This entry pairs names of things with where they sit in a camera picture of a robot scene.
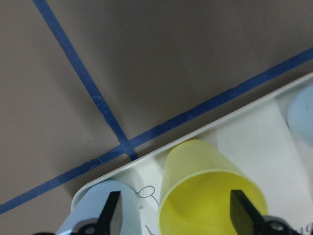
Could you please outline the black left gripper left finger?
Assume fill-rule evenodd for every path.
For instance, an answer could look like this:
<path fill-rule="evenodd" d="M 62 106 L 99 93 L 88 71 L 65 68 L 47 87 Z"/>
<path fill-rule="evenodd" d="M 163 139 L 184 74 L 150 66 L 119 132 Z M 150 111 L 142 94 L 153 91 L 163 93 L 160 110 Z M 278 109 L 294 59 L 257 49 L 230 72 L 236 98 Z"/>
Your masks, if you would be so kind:
<path fill-rule="evenodd" d="M 110 192 L 103 210 L 95 225 L 95 235 L 109 235 L 110 225 L 121 191 Z"/>

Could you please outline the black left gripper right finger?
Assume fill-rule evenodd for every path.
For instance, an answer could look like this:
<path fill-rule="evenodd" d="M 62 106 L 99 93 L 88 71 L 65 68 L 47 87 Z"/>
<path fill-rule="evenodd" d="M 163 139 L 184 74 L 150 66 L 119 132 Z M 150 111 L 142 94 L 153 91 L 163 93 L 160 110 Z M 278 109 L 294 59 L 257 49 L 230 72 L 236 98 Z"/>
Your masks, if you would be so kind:
<path fill-rule="evenodd" d="M 242 190 L 231 190 L 230 219 L 238 235 L 260 235 L 265 219 Z"/>

